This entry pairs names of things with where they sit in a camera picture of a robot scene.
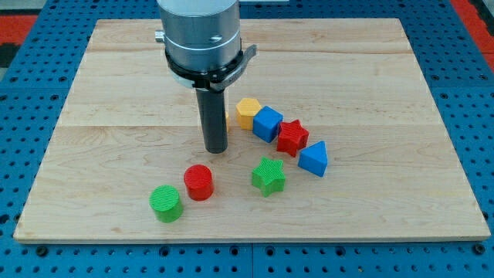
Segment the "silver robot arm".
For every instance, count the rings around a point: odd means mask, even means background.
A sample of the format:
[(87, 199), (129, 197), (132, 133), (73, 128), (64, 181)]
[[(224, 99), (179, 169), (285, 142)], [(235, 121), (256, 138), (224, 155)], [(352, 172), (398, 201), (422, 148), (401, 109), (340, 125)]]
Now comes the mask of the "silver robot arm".
[(238, 0), (158, 0), (168, 67), (182, 85), (220, 91), (256, 55), (242, 48)]

